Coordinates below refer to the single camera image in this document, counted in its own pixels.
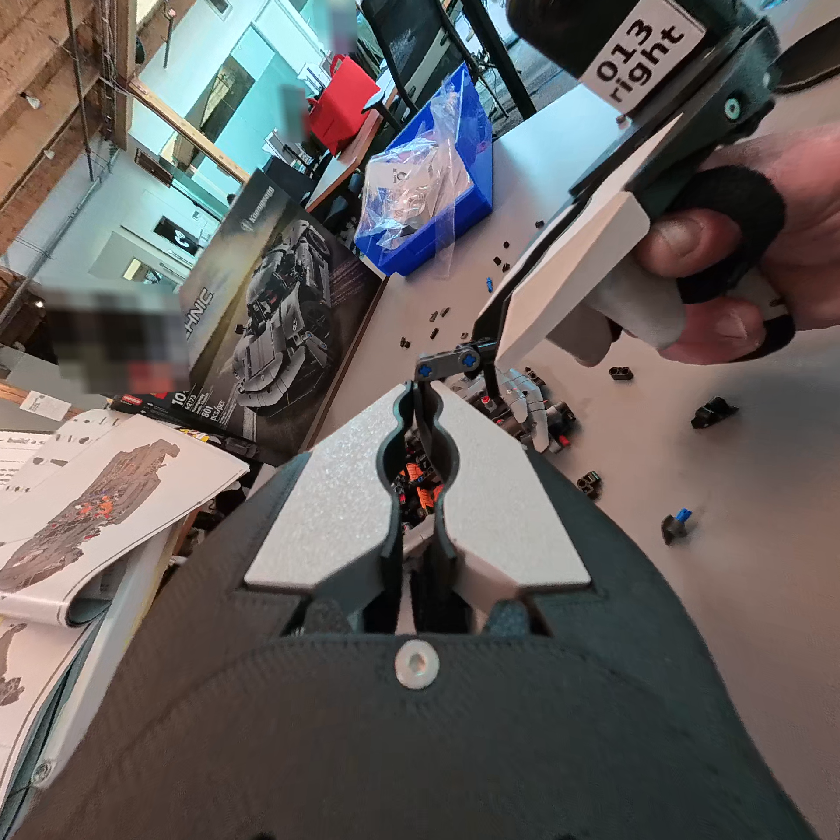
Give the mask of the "pale booklet stand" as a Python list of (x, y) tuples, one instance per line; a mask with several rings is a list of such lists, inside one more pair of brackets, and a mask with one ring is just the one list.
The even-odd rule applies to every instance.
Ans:
[(35, 793), (67, 766), (170, 564), (182, 521), (155, 535), (98, 579), (112, 599), (80, 599), (96, 615), (59, 627), (2, 618), (2, 837)]

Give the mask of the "grey toy brick car model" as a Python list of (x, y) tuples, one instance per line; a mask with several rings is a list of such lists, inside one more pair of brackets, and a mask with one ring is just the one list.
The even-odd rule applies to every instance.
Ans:
[[(456, 374), (444, 383), (525, 447), (557, 453), (569, 444), (575, 415), (566, 403), (552, 403), (544, 395), (544, 380), (530, 368), (524, 373), (509, 370), (500, 374), (498, 397), (488, 391), (483, 374)], [(417, 422), (406, 433), (405, 442), (406, 464), (393, 486), (400, 501), (403, 535), (408, 536), (435, 513), (444, 479), (425, 452)]]

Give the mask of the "building instruction booklet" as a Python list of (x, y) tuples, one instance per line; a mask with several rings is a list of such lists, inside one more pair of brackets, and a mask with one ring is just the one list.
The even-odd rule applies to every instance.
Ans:
[(209, 436), (141, 414), (71, 418), (2, 486), (2, 618), (85, 626), (96, 613), (80, 599), (112, 599), (92, 580), (181, 521), (174, 554), (193, 513), (248, 471)]

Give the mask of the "white paper card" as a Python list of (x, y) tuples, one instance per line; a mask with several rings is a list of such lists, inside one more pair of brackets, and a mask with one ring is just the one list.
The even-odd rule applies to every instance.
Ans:
[(19, 404), (19, 408), (22, 411), (47, 418), (51, 421), (62, 422), (72, 408), (72, 405), (69, 402), (62, 401), (45, 393), (29, 391)]

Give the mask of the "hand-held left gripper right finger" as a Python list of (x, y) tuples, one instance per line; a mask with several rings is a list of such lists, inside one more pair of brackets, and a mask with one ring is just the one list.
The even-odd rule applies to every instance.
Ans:
[(435, 533), (477, 628), (498, 603), (591, 586), (538, 474), (548, 463), (439, 381), (427, 387), (427, 453), (444, 485)]

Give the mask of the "person's right hand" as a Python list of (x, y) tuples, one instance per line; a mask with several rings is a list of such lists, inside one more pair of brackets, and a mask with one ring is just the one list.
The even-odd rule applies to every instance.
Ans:
[[(839, 124), (771, 133), (715, 152), (705, 167), (741, 165), (769, 178), (785, 203), (785, 225), (764, 254), (761, 271), (798, 330), (839, 324)], [(675, 280), (729, 257), (739, 246), (729, 217), (691, 207), (661, 217), (633, 255), (646, 271)], [(739, 298), (686, 306), (677, 341), (658, 354), (692, 365), (727, 364), (761, 350), (760, 310)]]

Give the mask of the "small toy brick beam subassembly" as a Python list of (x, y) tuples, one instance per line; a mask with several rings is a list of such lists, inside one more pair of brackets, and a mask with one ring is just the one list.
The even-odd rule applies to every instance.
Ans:
[(418, 357), (413, 379), (414, 415), (417, 434), (427, 457), (434, 452), (433, 390), (431, 383), (441, 382), (452, 375), (475, 378), (482, 375), (491, 398), (501, 398), (495, 361), (498, 339), (471, 340), (459, 344), (454, 350), (426, 354)]

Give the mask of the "wooden-edged office desk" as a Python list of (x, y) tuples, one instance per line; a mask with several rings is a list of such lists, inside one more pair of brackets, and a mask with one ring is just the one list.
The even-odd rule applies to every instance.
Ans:
[(380, 127), (390, 124), (399, 132), (396, 119), (389, 114), (389, 109), (398, 98), (398, 90), (393, 81), (383, 83), (382, 88), (367, 103), (363, 110), (364, 122), (350, 144), (338, 156), (332, 157), (316, 187), (309, 197), (305, 209), (312, 214), (347, 182), (364, 161)]

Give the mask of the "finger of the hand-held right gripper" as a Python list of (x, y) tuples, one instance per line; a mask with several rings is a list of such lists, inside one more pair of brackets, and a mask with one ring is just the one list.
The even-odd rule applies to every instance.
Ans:
[[(591, 200), (599, 202), (621, 191), (635, 196), (630, 181), (641, 172), (643, 165), (652, 163), (656, 154), (664, 151), (680, 121), (681, 115), (678, 115), (667, 122), (624, 162), (616, 164), (591, 197), (571, 198), (559, 210), (518, 259), (500, 296), (480, 313), (482, 317), (489, 317), (489, 323), (484, 327), (475, 324), (474, 339), (499, 339), (510, 295)], [(677, 341), (685, 328), (685, 308), (676, 283), (646, 272), (633, 256), (637, 244), (543, 340), (555, 333), (553, 342), (588, 366), (599, 364), (609, 351), (612, 343), (610, 322), (617, 323), (657, 350)]]
[(510, 295), (496, 367), (511, 368), (533, 350), (631, 252), (649, 227), (648, 215), (630, 192), (591, 200)]

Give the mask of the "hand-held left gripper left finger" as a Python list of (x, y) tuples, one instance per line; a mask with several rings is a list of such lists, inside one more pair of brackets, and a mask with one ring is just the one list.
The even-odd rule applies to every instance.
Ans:
[(335, 602), (373, 632), (392, 632), (403, 588), (401, 495), (413, 385), (393, 387), (316, 444), (259, 546), (244, 583)]

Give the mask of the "toy car set box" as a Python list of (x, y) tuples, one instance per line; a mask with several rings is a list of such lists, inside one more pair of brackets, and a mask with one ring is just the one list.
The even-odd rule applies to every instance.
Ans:
[(383, 287), (257, 170), (181, 288), (189, 385), (110, 406), (281, 466), (312, 445)]

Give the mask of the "red bag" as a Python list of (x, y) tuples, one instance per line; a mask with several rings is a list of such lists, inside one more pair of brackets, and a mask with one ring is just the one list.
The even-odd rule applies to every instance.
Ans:
[(337, 156), (355, 138), (364, 123), (364, 107), (382, 92), (355, 61), (337, 55), (330, 65), (330, 80), (319, 98), (308, 99), (311, 134)]

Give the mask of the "black office chair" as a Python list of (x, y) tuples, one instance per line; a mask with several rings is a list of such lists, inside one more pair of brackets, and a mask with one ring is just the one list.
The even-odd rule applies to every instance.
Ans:
[(362, 1), (399, 99), (416, 115), (460, 66), (476, 66), (439, 1)]

